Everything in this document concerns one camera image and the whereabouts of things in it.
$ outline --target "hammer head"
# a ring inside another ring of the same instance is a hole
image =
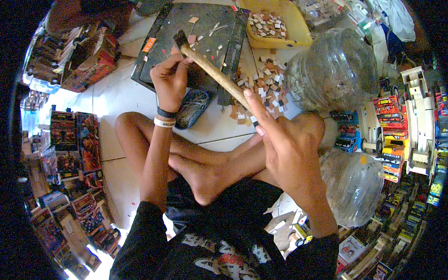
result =
[[[179,49],[180,53],[182,53],[181,52],[181,46],[182,45],[186,44],[187,47],[190,47],[190,44],[188,43],[187,35],[185,35],[185,32],[182,29],[179,30],[176,34],[174,34],[173,39],[174,39],[174,42],[176,43],[177,48]]]

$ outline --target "white tiled floor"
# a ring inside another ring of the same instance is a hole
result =
[[[136,30],[127,32],[120,38],[122,46],[145,37],[154,19],[155,17],[150,17],[136,24]],[[298,52],[298,49],[278,50],[276,56],[280,61],[288,61]],[[269,54],[269,50],[258,49],[253,50],[253,53],[259,63],[258,57]],[[115,136],[115,119],[121,113],[129,111],[137,111],[153,118],[157,109],[155,93],[130,79],[133,69],[132,60],[120,60],[117,71],[87,91],[76,94],[60,90],[50,97],[42,109],[42,112],[48,112],[51,104],[56,104],[57,110],[65,111],[65,108],[69,107],[74,112],[92,112],[98,115],[106,192],[111,202],[111,212],[119,228],[130,228],[139,197],[137,181]],[[217,105],[215,100],[192,128],[184,131],[175,130],[175,132],[204,148],[231,151],[249,139],[255,129],[253,126],[237,125],[236,121],[229,116],[231,107],[225,108],[224,112],[221,112],[221,109],[222,107]],[[285,116],[291,119],[299,112],[300,110],[289,102]],[[42,115],[39,123],[49,124],[48,116]]]

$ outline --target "black wristband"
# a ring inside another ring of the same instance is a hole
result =
[[[157,114],[161,115],[164,118],[168,118],[168,119],[176,118],[176,113],[164,111],[164,110],[160,109],[159,107],[157,107]]]

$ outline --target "hammer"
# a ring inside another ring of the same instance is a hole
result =
[[[174,35],[174,42],[176,42],[179,51],[185,57],[189,57],[196,62],[202,69],[204,69],[207,74],[210,75],[215,81],[217,81],[224,89],[226,89],[239,103],[241,103],[249,112],[252,114],[252,109],[249,106],[246,98],[243,95],[243,90],[239,88],[235,83],[233,83],[226,75],[224,75],[218,68],[216,68],[212,63],[210,63],[201,54],[193,51],[188,43],[187,36],[183,30],[179,30]]]

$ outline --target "hand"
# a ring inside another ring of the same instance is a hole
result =
[[[188,68],[192,62],[192,59],[177,53],[151,69],[160,109],[172,113],[179,111],[187,88]]]
[[[317,205],[327,205],[317,154],[319,141],[316,137],[303,133],[296,136],[295,141],[272,118],[257,94],[246,89],[244,95],[260,124],[255,129],[263,138],[266,168],[280,188],[305,212],[311,211]]]

